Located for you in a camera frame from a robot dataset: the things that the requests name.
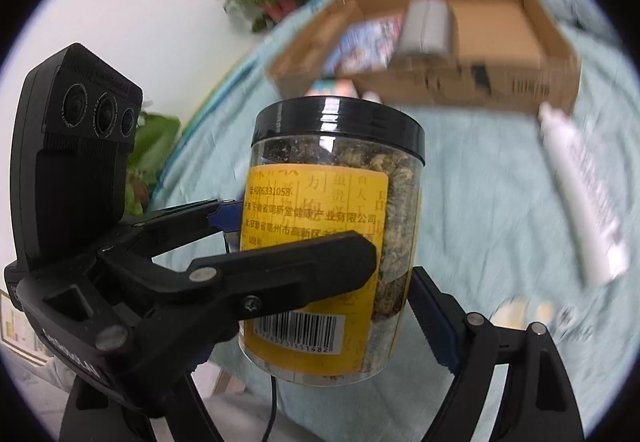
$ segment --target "jar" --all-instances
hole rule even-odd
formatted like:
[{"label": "jar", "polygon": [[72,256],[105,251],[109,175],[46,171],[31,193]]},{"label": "jar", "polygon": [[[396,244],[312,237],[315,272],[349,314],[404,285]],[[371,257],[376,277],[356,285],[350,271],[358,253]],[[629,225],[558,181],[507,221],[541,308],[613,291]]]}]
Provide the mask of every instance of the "jar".
[{"label": "jar", "polygon": [[378,266],[357,291],[245,321],[239,343],[251,361],[312,386],[382,370],[406,301],[423,165],[422,127],[388,106],[307,96],[258,114],[241,250],[355,230],[376,246]]}]

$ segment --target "open cardboard box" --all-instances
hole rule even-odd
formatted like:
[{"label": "open cardboard box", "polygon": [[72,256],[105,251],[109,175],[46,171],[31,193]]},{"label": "open cardboard box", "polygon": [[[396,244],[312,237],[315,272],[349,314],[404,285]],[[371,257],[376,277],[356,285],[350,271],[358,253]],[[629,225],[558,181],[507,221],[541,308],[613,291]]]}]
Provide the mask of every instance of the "open cardboard box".
[{"label": "open cardboard box", "polygon": [[[304,95],[350,24],[404,14],[410,0],[336,0],[271,64],[285,98]],[[537,0],[447,0],[453,58],[392,61],[386,70],[336,74],[388,104],[482,107],[537,114],[542,101],[571,113],[580,62]]]}]

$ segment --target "camera lens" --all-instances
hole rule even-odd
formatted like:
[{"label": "camera lens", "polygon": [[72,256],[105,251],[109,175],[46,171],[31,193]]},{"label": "camera lens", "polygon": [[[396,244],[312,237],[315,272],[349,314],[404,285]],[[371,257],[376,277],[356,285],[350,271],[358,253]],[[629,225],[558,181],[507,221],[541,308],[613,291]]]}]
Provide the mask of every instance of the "camera lens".
[{"label": "camera lens", "polygon": [[128,137],[133,130],[133,110],[127,108],[122,115],[122,123],[120,124],[122,135]]},{"label": "camera lens", "polygon": [[116,120],[116,105],[113,98],[107,94],[98,101],[95,109],[94,124],[98,135],[109,135]]},{"label": "camera lens", "polygon": [[72,85],[62,101],[62,118],[68,127],[80,124],[86,111],[86,92],[80,84]]}]

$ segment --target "barcode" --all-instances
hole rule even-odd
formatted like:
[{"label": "barcode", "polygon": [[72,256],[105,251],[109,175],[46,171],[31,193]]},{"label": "barcode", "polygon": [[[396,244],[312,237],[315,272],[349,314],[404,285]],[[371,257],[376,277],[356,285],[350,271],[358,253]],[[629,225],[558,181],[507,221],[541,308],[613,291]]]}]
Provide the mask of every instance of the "barcode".
[{"label": "barcode", "polygon": [[284,312],[254,320],[254,332],[276,345],[298,352],[339,354],[344,332],[343,315]]}]

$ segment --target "camera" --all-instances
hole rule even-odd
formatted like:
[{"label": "camera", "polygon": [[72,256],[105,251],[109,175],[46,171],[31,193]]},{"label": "camera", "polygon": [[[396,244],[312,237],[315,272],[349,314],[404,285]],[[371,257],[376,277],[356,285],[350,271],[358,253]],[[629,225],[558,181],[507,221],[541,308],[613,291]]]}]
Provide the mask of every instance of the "camera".
[{"label": "camera", "polygon": [[81,44],[27,75],[10,193],[17,265],[62,260],[122,218],[142,90]]}]

